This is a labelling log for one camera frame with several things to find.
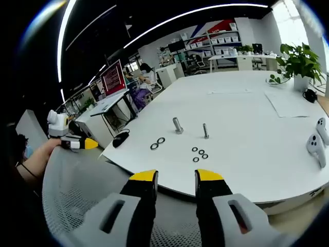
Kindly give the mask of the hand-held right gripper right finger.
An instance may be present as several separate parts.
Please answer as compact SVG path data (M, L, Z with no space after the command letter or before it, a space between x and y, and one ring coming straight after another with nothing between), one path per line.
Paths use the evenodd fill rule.
M203 246L290 246L267 214L240 193L232 193L215 172L195 170L196 216Z

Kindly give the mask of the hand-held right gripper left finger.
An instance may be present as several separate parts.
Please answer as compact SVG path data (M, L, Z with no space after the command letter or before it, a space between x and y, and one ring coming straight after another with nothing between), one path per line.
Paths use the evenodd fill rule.
M158 171L132 175L120 193L90 209L77 238L83 246L149 246L156 215Z

